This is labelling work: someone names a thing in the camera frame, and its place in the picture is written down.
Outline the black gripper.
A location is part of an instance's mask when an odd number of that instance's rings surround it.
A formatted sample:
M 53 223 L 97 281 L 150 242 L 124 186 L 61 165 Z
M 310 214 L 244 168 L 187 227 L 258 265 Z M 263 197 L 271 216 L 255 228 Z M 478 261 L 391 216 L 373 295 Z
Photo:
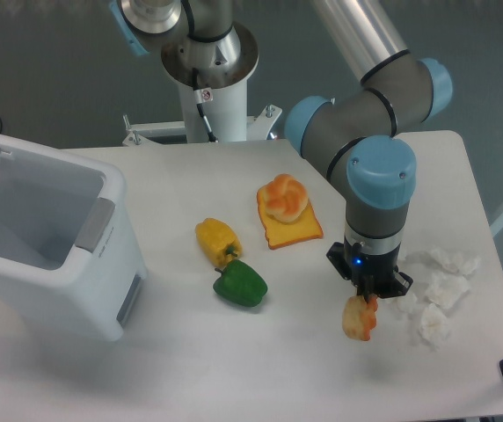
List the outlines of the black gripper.
M 340 276 L 356 287 L 356 294 L 369 303 L 373 295 L 387 299 L 404 296 L 412 286 L 412 277 L 397 266 L 400 246 L 382 255 L 361 251 L 360 244 L 334 243 L 326 253 Z

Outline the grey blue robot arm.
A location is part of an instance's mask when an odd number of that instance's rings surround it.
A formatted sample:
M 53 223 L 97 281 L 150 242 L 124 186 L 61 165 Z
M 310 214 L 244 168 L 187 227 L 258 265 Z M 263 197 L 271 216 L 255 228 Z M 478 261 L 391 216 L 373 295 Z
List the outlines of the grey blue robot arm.
M 250 140 L 247 81 L 257 41 L 230 1 L 113 1 L 131 48 L 159 51 L 177 84 L 189 142 Z M 361 91 L 334 104 L 309 97 L 288 114 L 284 133 L 345 198 L 345 233 L 327 257 L 359 296 L 405 295 L 412 279 L 397 268 L 415 189 L 416 159 L 397 139 L 441 110 L 453 84 L 444 66 L 415 59 L 376 1 L 316 1 L 314 9 Z

